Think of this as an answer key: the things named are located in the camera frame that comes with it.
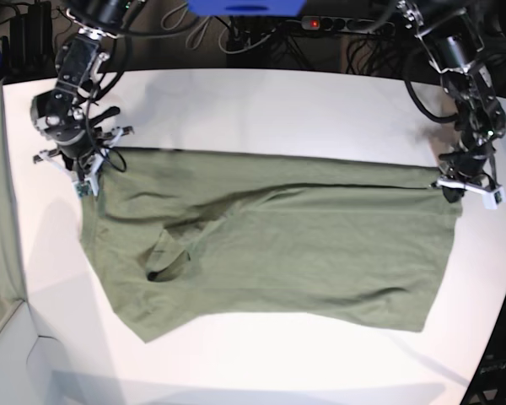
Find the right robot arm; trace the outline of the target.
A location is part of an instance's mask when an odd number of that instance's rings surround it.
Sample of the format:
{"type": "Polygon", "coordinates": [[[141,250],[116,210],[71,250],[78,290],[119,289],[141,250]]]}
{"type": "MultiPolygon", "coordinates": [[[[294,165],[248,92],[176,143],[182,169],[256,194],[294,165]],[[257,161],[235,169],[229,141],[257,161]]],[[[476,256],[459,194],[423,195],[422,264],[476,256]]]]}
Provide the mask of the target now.
{"type": "Polygon", "coordinates": [[[55,143],[52,150],[43,150],[34,156],[35,163],[53,163],[62,157],[60,165],[81,195],[97,195],[98,178],[102,164],[110,162],[111,150],[131,128],[102,131],[98,125],[119,114],[112,106],[96,117],[90,117],[93,104],[105,97],[125,72],[120,68],[116,76],[103,85],[100,67],[110,60],[101,41],[123,39],[126,52],[132,52],[132,39],[166,39],[192,30],[198,23],[161,31],[132,30],[132,24],[143,11],[144,3],[132,6],[128,1],[68,1],[67,16],[79,30],[67,40],[55,60],[57,81],[54,87],[38,94],[32,100],[30,117],[35,129],[55,143]]]}

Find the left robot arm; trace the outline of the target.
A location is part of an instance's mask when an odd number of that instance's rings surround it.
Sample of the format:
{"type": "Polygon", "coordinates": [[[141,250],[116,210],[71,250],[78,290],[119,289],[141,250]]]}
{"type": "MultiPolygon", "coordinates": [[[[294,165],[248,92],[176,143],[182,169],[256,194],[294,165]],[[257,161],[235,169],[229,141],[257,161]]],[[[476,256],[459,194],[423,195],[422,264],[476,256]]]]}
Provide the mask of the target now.
{"type": "Polygon", "coordinates": [[[440,175],[432,184],[449,203],[466,192],[482,197],[487,209],[505,202],[498,182],[494,141],[506,134],[506,113],[493,87],[482,57],[484,42],[469,15],[467,1],[389,1],[382,13],[362,30],[369,34],[400,14],[417,40],[406,56],[402,75],[414,105],[432,122],[453,124],[459,140],[439,155],[440,175]],[[424,55],[439,74],[443,91],[455,102],[457,112],[436,116],[428,111],[412,87],[409,73],[415,57],[424,55]]]}

